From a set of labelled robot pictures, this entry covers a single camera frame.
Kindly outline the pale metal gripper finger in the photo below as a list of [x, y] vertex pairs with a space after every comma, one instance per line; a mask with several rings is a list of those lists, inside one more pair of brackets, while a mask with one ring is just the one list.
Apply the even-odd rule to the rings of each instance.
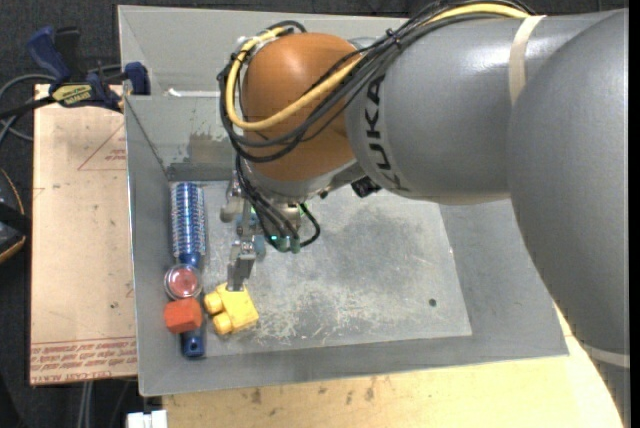
[[229, 291], [241, 290], [241, 277], [238, 275], [238, 260], [240, 256], [240, 241], [231, 244], [229, 261], [227, 265], [227, 289]]
[[238, 288], [244, 289], [245, 282], [249, 279], [255, 263], [255, 247], [250, 241], [243, 241], [240, 245], [238, 256]]

